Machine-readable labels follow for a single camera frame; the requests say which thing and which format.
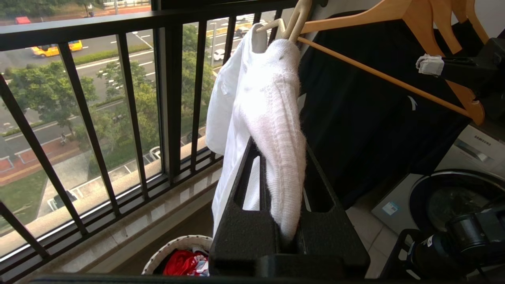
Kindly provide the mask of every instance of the white cloth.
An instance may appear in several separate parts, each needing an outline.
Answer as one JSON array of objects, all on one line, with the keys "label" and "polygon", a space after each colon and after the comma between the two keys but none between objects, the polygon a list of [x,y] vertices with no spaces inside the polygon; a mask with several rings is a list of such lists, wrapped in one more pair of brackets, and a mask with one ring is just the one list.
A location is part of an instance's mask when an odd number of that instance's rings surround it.
[{"label": "white cloth", "polygon": [[442,74],[443,66],[444,61],[440,55],[431,56],[425,54],[419,57],[416,62],[416,68],[419,70],[419,73],[426,75],[440,76]]},{"label": "white cloth", "polygon": [[[266,32],[255,32],[260,26],[252,27],[221,69],[209,105],[207,145],[224,154],[212,204],[214,234],[252,136],[266,159],[270,213],[280,227],[282,240],[288,242],[300,217],[306,167],[306,142],[296,105],[300,55],[287,40],[276,40],[265,51]],[[258,159],[252,167],[244,210],[259,210]]]}]

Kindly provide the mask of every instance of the black shirt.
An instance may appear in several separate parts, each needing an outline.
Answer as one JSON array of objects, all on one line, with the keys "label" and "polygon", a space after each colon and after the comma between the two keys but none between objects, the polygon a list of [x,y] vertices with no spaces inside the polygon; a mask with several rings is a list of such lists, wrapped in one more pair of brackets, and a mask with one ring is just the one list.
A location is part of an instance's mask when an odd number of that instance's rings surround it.
[{"label": "black shirt", "polygon": [[[424,50],[402,20],[322,31],[314,42],[461,106],[443,79],[418,73]],[[470,122],[314,48],[299,72],[302,129],[346,208],[393,173],[429,174]]]}]

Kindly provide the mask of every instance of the wall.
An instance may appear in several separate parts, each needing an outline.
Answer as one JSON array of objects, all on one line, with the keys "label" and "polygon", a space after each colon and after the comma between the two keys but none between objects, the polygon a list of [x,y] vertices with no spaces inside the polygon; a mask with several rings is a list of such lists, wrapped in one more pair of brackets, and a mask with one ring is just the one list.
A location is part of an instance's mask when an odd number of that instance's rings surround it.
[{"label": "wall", "polygon": [[[327,17],[347,11],[367,10],[380,0],[329,0],[324,8],[318,7],[314,12],[314,20],[326,19]],[[489,37],[497,37],[505,28],[505,1],[503,0],[475,0],[475,13]],[[457,19],[453,15],[452,23]]]}]

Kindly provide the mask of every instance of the white plastic hanger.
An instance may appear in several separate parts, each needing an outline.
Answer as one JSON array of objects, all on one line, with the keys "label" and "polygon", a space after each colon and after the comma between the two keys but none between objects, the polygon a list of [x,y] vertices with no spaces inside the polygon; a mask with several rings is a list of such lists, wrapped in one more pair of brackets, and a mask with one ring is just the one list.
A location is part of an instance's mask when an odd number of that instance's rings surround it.
[{"label": "white plastic hanger", "polygon": [[287,28],[284,20],[279,18],[261,28],[258,28],[256,31],[266,31],[271,28],[278,27],[281,32],[280,38],[289,39],[289,41],[296,43],[301,30],[304,28],[305,21],[309,16],[311,6],[312,0],[298,0],[296,6],[294,7],[293,14],[291,14],[291,18],[289,19]]}]

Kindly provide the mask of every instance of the washing machine door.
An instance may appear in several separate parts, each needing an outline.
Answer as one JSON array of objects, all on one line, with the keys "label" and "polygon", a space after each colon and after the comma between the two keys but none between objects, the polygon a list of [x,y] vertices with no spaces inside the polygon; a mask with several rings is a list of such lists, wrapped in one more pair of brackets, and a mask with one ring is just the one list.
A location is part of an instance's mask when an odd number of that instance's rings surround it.
[{"label": "washing machine door", "polygon": [[443,170],[414,184],[409,208],[425,234],[446,231],[452,218],[505,201],[505,182],[495,176],[470,170]]}]

